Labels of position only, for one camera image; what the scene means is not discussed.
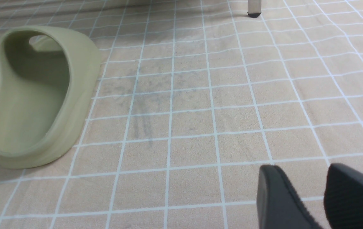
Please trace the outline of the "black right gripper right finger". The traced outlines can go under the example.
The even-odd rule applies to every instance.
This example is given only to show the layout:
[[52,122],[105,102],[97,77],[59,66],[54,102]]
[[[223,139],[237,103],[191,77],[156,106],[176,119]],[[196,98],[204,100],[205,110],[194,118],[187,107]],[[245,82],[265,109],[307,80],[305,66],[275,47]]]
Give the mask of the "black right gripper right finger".
[[363,173],[332,163],[327,174],[324,209],[332,229],[363,229]]

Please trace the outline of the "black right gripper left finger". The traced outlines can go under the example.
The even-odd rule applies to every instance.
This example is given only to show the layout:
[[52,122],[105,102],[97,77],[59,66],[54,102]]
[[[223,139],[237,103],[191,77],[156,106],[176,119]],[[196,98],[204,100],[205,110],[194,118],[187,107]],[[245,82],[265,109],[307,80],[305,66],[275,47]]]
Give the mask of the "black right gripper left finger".
[[277,165],[262,165],[256,197],[260,229],[321,229],[286,173]]

